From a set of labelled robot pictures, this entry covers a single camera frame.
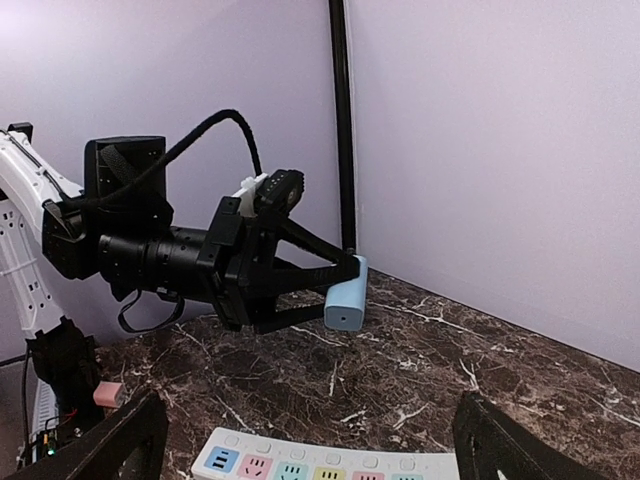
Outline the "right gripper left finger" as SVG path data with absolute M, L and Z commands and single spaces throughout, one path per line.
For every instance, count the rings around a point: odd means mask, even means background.
M 11 479 L 158 479 L 169 421 L 154 390 L 143 390 L 81 438 Z

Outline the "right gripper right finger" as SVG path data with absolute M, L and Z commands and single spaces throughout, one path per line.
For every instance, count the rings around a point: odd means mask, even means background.
M 477 392 L 462 394 L 452 421 L 461 479 L 598 479 L 546 445 Z

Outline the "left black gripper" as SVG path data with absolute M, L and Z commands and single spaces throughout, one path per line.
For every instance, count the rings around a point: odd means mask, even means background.
M 206 300 L 211 303 L 224 328 L 239 332 L 245 326 L 258 335 L 320 320 L 324 324 L 326 295 L 300 291 L 251 298 L 240 284 L 244 260 L 258 255 L 247 237 L 273 230 L 277 240 L 285 240 L 331 263 L 328 267 L 271 268 L 267 272 L 277 280 L 352 280 L 360 274 L 360 261 L 337 246 L 316 236 L 273 206 L 262 205 L 254 218 L 240 213 L 241 200 L 225 196 L 220 200 L 205 235 L 196 267 Z

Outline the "blue plug adapter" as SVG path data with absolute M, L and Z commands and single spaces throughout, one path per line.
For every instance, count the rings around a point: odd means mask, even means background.
M 329 288 L 324 304 L 324 325 L 332 330 L 356 332 L 365 317 L 368 261 L 357 255 L 359 273 L 354 279 Z

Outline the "white multicolour power strip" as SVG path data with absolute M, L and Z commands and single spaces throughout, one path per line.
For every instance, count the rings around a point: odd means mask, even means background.
M 217 428 L 191 466 L 195 479 L 457 479 L 450 453 L 334 448 Z

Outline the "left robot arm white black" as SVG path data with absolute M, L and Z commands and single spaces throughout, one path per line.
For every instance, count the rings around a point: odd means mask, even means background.
M 57 401 L 54 428 L 85 433 L 104 418 L 94 340 L 57 309 L 38 277 L 30 247 L 65 278 L 100 275 L 130 308 L 143 292 L 174 309 L 211 305 L 223 326 L 271 333 L 320 318 L 316 304 L 278 310 L 284 294 L 328 295 L 363 271 L 362 261 L 317 237 L 290 214 L 304 190 L 297 170 L 256 169 L 222 198 L 207 229 L 176 226 L 166 197 L 166 168 L 211 127 L 235 122 L 249 148 L 253 133 L 240 113 L 219 111 L 168 146 L 162 136 L 95 139 L 84 151 L 84 181 L 59 174 L 32 147 L 30 123 L 1 133 L 1 251 L 15 292 L 27 352 Z

